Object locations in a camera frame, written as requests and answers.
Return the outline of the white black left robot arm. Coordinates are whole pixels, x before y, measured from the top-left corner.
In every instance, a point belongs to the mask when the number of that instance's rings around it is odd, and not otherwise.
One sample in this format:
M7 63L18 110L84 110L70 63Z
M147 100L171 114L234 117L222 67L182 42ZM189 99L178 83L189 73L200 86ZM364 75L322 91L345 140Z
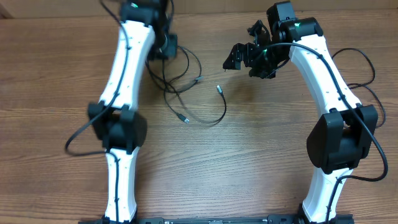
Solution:
M177 36L169 34L171 5L126 1L116 18L119 35L111 73L99 101L88 107L108 165L108 202L98 223L135 222L136 161L147 135L147 121L138 112L139 86L148 60L177 53Z

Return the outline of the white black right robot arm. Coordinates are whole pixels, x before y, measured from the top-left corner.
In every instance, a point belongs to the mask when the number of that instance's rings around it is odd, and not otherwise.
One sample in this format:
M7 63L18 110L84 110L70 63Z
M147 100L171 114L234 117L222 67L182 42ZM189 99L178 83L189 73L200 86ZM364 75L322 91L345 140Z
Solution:
M299 19L290 1L275 3L266 14L268 23L250 27L254 40L234 45L223 68L248 67L259 78L274 78L286 62L298 68L319 119L307 138L314 170L295 223L351 223L351 216L336 214L336 204L347 176L369 153L377 111L364 106L343 80L316 19Z

